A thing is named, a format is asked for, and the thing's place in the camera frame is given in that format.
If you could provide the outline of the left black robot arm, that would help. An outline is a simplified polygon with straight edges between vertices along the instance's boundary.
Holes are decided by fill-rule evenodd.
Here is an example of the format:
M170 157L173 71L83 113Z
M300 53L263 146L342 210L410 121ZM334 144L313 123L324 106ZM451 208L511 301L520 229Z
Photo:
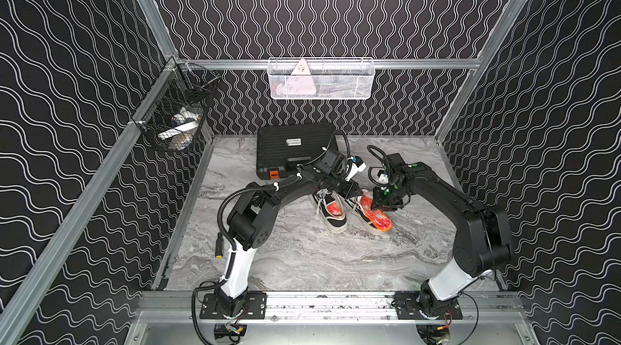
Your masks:
M299 164L288 178L271 184L249 183L223 200L216 221L215 255L226 256L226 267L218 281L199 286L199 293L211 291L217 314L239 317L248 294L249 272L259 247L271 236L281 209L322 190L344 199L362 195L354 176L365 169L361 157L325 149L315 160Z

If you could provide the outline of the white insole orange edge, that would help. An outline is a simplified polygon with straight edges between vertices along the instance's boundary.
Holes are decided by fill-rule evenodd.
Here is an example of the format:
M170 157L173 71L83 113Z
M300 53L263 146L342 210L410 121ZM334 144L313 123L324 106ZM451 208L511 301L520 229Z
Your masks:
M371 225L380 233L385 233L392 229L391 219L378 209L372 209L374 204L373 196L370 191L363 191L363 196L359 200L363 215L369 220Z

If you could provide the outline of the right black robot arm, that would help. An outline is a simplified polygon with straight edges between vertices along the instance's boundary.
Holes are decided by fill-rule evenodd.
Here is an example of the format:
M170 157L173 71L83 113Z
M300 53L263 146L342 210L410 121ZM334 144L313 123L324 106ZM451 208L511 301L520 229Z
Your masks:
M511 261L514 250L505 209L468 197L423 162L407 163L400 154L387 154L373 145L367 150L382 163L379 175L369 173L375 184L373 210L395 212L418 195L456 228L451 261L420 286L417 307L421 315L434 319L451 310L459 294L481 275Z

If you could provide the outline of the black white sneaker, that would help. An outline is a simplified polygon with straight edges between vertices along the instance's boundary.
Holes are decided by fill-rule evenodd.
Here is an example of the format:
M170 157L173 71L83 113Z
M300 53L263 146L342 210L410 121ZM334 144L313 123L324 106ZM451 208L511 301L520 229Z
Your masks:
M391 219L380 210L372 210L373 195L363 191L362 196L352 197L344 201L351 211L362 221L365 228L373 235L381 235L393 228Z
M347 216L340 197L328 190L320 190L310 196L315 212L325 223L328 231L343 233L347 230Z

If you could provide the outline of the red patterned insole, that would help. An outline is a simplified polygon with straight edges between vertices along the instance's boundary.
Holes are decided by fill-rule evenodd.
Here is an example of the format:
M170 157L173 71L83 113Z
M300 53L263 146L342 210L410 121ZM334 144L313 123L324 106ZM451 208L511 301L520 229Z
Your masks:
M334 220L344 220L345 214L341 208L341 205L337 202L331 202L330 204L327 204L325 208L327 217Z

